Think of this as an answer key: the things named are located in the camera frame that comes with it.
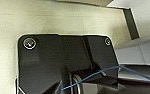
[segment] screw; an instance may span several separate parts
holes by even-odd
[[[32,38],[27,38],[24,40],[23,45],[26,49],[33,49],[35,48],[36,42]]]
[[[109,38],[106,38],[106,39],[105,39],[105,44],[106,44],[106,45],[111,45],[111,40],[110,40]]]

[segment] screw head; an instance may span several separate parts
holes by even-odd
[[[36,42],[32,38],[26,38],[23,42],[23,45],[26,49],[33,49],[35,48]]]
[[[111,45],[111,40],[110,40],[109,38],[106,38],[106,39],[105,39],[105,44],[106,44],[106,45]]]

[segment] silver screw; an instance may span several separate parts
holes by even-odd
[[[105,44],[106,44],[106,45],[111,45],[111,40],[110,40],[109,38],[106,38],[106,39],[105,39]]]
[[[26,38],[23,42],[23,45],[27,49],[33,49],[33,48],[35,48],[36,42],[32,38]]]

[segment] cable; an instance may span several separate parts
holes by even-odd
[[[101,70],[101,71],[99,71],[99,72],[93,73],[93,74],[87,76],[86,78],[82,79],[81,81],[79,81],[79,82],[77,82],[77,83],[75,83],[75,84],[72,84],[72,85],[70,85],[70,86],[67,86],[67,87],[65,87],[65,88],[62,88],[62,90],[65,90],[65,89],[67,89],[67,88],[73,87],[73,86],[75,86],[75,85],[77,85],[77,84],[79,84],[79,83],[81,83],[81,82],[87,80],[88,78],[90,78],[90,77],[92,77],[92,76],[94,76],[94,75],[97,75],[97,74],[101,73],[101,72],[104,72],[104,71],[107,71],[107,70],[111,70],[111,69],[117,69],[117,68],[125,69],[125,70],[127,70],[127,71],[130,71],[130,72],[136,74],[136,75],[142,76],[142,77],[144,77],[144,78],[150,80],[150,77],[148,77],[148,76],[146,76],[146,75],[143,75],[143,74],[141,74],[141,73],[138,73],[138,72],[136,72],[136,71],[134,71],[134,70],[131,70],[131,69],[129,69],[129,68],[122,67],[122,66],[114,66],[114,67],[106,68],[106,69],[103,69],[103,70]]]

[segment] black plastic part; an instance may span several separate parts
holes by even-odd
[[[23,46],[26,38],[35,40],[34,49]],[[70,85],[71,74],[76,72],[85,74],[85,70],[98,71],[116,66],[113,46],[106,45],[106,38],[51,34],[22,36],[18,41],[19,86],[26,94],[41,94],[56,82],[62,81],[63,87]],[[106,74],[117,78],[118,70],[106,71]],[[71,88],[63,94],[71,94]]]

